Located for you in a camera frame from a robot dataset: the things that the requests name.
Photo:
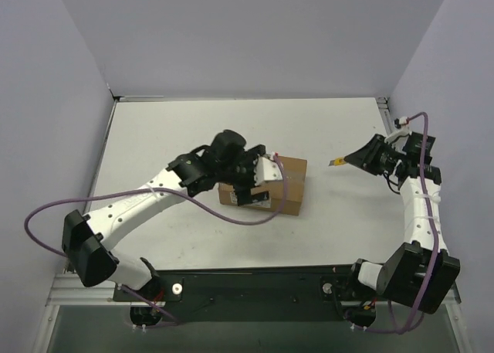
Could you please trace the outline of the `yellow utility knife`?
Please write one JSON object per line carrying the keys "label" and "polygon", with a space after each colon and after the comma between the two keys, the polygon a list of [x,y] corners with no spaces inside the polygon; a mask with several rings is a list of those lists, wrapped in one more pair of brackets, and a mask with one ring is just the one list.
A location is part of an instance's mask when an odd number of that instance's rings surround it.
{"label": "yellow utility knife", "polygon": [[336,159],[333,159],[330,161],[329,163],[329,166],[341,166],[341,165],[345,165],[346,162],[344,160],[344,158],[336,158]]}

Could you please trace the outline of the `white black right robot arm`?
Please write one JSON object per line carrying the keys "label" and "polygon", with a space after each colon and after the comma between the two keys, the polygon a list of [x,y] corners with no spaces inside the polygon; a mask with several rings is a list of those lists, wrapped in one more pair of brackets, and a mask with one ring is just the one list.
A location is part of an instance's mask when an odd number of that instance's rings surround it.
{"label": "white black right robot arm", "polygon": [[412,306],[425,277],[432,251],[434,267],[418,309],[433,314],[444,300],[460,271],[442,238],[438,205],[441,171],[431,165],[432,136],[409,131],[401,136],[374,135],[344,161],[372,175],[395,175],[404,204],[404,242],[384,263],[359,259],[352,267],[356,292],[374,290],[381,297]]}

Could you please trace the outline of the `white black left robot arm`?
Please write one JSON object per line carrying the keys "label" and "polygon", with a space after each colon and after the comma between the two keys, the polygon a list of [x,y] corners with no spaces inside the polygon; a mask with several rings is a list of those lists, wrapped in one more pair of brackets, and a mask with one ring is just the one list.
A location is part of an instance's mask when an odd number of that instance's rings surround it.
{"label": "white black left robot arm", "polygon": [[85,287],[104,281],[123,284],[141,300],[161,288],[157,271],[144,258],[118,253],[125,236],[165,209],[209,191],[218,183],[234,188],[238,205],[269,199],[252,189],[282,180],[279,166],[262,144],[246,148],[240,134],[224,130],[210,144],[178,155],[166,168],[123,199],[85,215],[75,210],[64,219],[63,252]]}

